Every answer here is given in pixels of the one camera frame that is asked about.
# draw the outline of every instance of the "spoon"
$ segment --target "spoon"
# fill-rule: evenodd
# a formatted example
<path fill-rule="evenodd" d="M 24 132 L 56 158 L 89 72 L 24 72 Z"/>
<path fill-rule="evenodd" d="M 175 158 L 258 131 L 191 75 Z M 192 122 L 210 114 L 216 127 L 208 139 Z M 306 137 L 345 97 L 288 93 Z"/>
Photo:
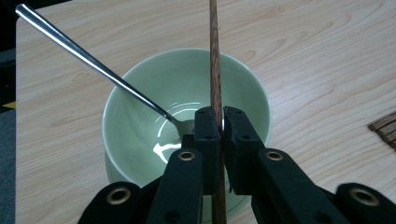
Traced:
<path fill-rule="evenodd" d="M 113 71 L 100 63 L 97 59 L 93 58 L 90 53 L 85 51 L 82 47 L 76 44 L 73 40 L 63 34 L 60 30 L 58 30 L 54 25 L 52 25 L 49 21 L 47 21 L 44 17 L 35 12 L 32 8 L 26 6 L 25 4 L 20 4 L 15 9 L 16 13 L 24 18 L 27 22 L 33 25 L 38 31 L 52 39 L 56 44 L 64 48 L 69 53 L 73 54 L 75 57 L 83 61 L 85 64 L 93 68 L 99 74 L 107 77 L 110 81 L 112 81 L 119 88 L 129 92 L 138 99 L 143 104 L 147 105 L 155 112 L 159 113 L 164 118 L 168 119 L 171 123 L 173 123 L 179 134 L 179 137 L 182 138 L 184 134 L 192 133 L 194 127 L 194 120 L 178 120 L 173 117 L 171 114 L 166 112 L 164 109 L 159 107 L 157 104 L 152 102 L 147 96 L 143 93 L 135 89 L 128 82 L 126 82 L 121 77 L 117 76 Z"/>

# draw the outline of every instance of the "bowl rim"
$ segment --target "bowl rim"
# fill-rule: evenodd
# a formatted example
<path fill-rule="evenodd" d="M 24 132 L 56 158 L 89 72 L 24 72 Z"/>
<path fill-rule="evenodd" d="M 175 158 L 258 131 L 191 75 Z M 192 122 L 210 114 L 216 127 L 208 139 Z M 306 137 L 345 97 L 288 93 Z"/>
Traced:
<path fill-rule="evenodd" d="M 209 52 L 210 52 L 209 49 L 205 49 L 205 48 L 179 48 L 179 49 L 169 49 L 169 50 L 166 50 L 166 51 L 163 51 L 163 52 L 160 52 L 160 53 L 155 53 L 155 54 L 153 54 L 153 55 L 147 57 L 147 58 L 144 59 L 143 61 L 137 63 L 137 64 L 134 65 L 132 68 L 130 68 L 130 69 L 122 76 L 122 78 L 125 79 L 126 76 L 129 76 L 129 74 L 131 74 L 131 73 L 133 72 L 133 70 L 136 69 L 136 67 L 140 66 L 140 65 L 143 64 L 143 63 L 146 63 L 146 62 L 149 61 L 149 60 L 152 60 L 153 58 L 162 56 L 162 55 L 164 55 L 164 54 L 174 53 L 174 52 L 176 52 L 176 51 L 204 51 L 204 52 L 207 52 L 208 54 L 209 54 Z M 255 74 L 247 65 L 245 65 L 244 63 L 242 63 L 241 61 L 239 61 L 239 60 L 236 59 L 235 57 L 230 56 L 230 55 L 228 55 L 228 54 L 226 54 L 226 53 L 224 53 L 224 52 L 220 52 L 219 54 L 220 54 L 221 57 L 228 58 L 229 60 L 234 61 L 235 63 L 238 63 L 239 65 L 241 65 L 244 69 L 246 69 L 246 70 L 253 76 L 253 78 L 255 78 L 255 80 L 257 81 L 257 83 L 259 83 L 259 84 L 261 85 L 261 92 L 262 92 L 262 95 L 265 96 L 264 98 L 265 98 L 266 103 L 267 103 L 267 105 L 268 105 L 268 111 L 267 111 L 267 112 L 268 112 L 268 130 L 267 130 L 268 134 L 265 136 L 265 139 L 262 139 L 262 141 L 264 142 L 264 145 L 265 145 L 265 146 L 268 146 L 268 143 L 269 143 L 269 140 L 270 140 L 270 136 L 271 136 L 271 134 L 272 134 L 272 128 L 273 128 L 273 115 L 272 115 L 272 111 L 271 111 L 271 102 L 270 102 L 270 99 L 269 99 L 269 95 L 267 94 L 266 89 L 265 89 L 264 86 L 262 85 L 262 81 L 256 76 L 256 74 Z M 119 167 L 119 165 L 114 161 L 113 156 L 112 156 L 112 154 L 111 154 L 110 145 L 109 145 L 109 143 L 107 142 L 108 140 L 106 139 L 106 117 L 108 116 L 108 113 L 109 113 L 108 111 L 109 111 L 110 100 L 111 100 L 112 98 L 114 98 L 116 89 L 118 89 L 117 86 L 115 86 L 115 87 L 112 89 L 111 93 L 109 94 L 109 96 L 108 96 L 108 98 L 107 98 L 107 100 L 106 100 L 105 109 L 104 109 L 104 113 L 103 113 L 103 116 L 102 116 L 102 138 L 103 138 L 103 143 L 104 143 L 104 146 L 105 146 L 105 153 L 106 153 L 107 159 L 110 160 L 110 162 L 112 163 L 112 165 L 114 166 L 114 168 L 117 169 L 117 172 L 119 172 L 120 175 L 122 175 L 126 180 L 128 180 L 128 181 L 130 181 L 130 182 L 133 182 L 133 180 L 132 180 L 131 178 L 129 178 L 128 175 L 125 174 L 125 173 L 122 171 L 122 169 Z M 233 215 L 233 211 L 234 211 L 235 209 L 238 210 L 238 208 L 239 208 L 240 206 L 242 206 L 241 204 L 245 204 L 245 202 L 247 201 L 247 199 L 248 199 L 248 196 L 244 197 L 238 204 L 236 204 L 233 208 L 231 208 L 230 210 L 228 210 L 228 211 L 227 211 L 227 214 L 232 216 L 232 215 Z"/>

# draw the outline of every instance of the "wooden chopstick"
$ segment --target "wooden chopstick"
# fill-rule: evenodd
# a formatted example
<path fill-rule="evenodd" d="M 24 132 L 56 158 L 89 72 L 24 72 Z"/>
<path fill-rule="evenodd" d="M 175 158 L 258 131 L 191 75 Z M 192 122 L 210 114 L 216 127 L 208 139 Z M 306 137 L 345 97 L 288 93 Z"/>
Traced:
<path fill-rule="evenodd" d="M 396 111 L 369 123 L 369 129 L 371 131 L 375 131 L 377 129 L 384 127 L 389 123 L 392 123 L 395 120 L 396 120 Z"/>
<path fill-rule="evenodd" d="M 390 147 L 396 149 L 396 111 L 373 121 L 368 127 Z"/>
<path fill-rule="evenodd" d="M 210 105 L 216 112 L 218 129 L 222 134 L 221 78 L 219 64 L 219 30 L 216 0 L 210 0 Z M 227 223 L 225 207 L 225 181 L 223 150 L 219 154 L 219 177 L 212 195 L 212 222 Z"/>

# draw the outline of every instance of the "bowl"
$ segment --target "bowl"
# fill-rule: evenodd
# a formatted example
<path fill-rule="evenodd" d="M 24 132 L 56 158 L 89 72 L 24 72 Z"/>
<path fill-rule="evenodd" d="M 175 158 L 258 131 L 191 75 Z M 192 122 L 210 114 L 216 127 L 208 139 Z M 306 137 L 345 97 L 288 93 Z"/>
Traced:
<path fill-rule="evenodd" d="M 174 49 L 147 58 L 123 78 L 177 119 L 193 119 L 194 111 L 210 106 L 209 66 L 208 49 Z M 261 82 L 248 67 L 223 53 L 220 73 L 222 105 L 244 110 L 266 145 L 272 121 Z M 170 155 L 180 148 L 177 129 L 169 121 L 119 88 L 108 97 L 102 128 L 111 183 L 146 186 L 163 174 Z M 226 192 L 230 217 L 250 198 Z M 205 196 L 204 223 L 210 222 L 210 214 L 210 197 Z"/>

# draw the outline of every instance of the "wood grain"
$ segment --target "wood grain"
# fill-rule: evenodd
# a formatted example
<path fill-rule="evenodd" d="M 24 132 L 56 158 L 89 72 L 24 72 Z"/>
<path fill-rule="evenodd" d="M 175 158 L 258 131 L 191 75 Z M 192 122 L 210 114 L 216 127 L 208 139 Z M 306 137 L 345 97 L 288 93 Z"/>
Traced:
<path fill-rule="evenodd" d="M 209 48 L 208 8 L 74 0 L 39 12 L 122 75 L 158 52 Z M 271 101 L 268 147 L 331 192 L 358 182 L 396 203 L 396 153 L 367 129 L 396 110 L 396 2 L 218 0 L 218 13 L 221 51 Z M 101 120 L 113 86 L 21 20 L 16 41 L 17 223 L 77 223 L 108 184 Z M 228 222 L 256 223 L 248 205 Z"/>

